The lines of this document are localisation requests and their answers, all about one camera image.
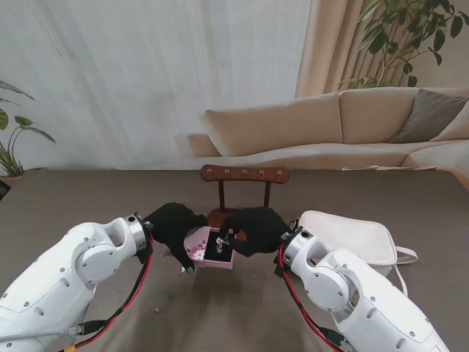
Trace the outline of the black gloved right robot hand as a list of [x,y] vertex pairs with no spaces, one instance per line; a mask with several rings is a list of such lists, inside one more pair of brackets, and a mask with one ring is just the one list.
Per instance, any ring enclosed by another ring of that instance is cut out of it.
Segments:
[[219,235],[222,238],[227,236],[229,246],[237,253],[250,257],[275,252],[285,233],[291,234],[292,231],[274,209],[256,207],[236,210],[228,216],[220,227]]

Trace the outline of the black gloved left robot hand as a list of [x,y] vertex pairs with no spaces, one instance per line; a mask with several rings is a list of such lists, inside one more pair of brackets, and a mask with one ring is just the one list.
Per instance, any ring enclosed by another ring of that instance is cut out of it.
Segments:
[[207,218],[203,214],[196,215],[183,204],[170,202],[146,216],[144,221],[151,224],[153,240],[164,244],[187,272],[193,272],[195,265],[187,255],[184,240],[191,230],[207,226]]

